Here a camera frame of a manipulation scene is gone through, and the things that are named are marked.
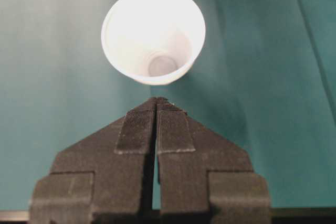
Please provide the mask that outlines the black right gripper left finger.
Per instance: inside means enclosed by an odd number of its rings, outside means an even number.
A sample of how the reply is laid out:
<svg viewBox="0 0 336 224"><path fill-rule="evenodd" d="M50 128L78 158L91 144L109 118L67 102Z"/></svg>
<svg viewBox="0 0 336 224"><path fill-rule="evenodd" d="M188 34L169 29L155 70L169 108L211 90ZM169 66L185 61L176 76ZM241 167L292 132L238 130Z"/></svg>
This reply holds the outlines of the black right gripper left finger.
<svg viewBox="0 0 336 224"><path fill-rule="evenodd" d="M30 223L141 223L152 206L156 98L60 151Z"/></svg>

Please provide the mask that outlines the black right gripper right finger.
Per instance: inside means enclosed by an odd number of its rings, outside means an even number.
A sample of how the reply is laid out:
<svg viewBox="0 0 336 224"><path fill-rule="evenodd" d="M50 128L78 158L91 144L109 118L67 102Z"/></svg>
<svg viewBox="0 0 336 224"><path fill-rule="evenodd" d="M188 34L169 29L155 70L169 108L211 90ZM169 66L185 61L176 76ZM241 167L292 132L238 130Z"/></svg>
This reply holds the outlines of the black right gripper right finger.
<svg viewBox="0 0 336 224"><path fill-rule="evenodd" d="M162 223L270 223L266 180L248 153L157 100Z"/></svg>

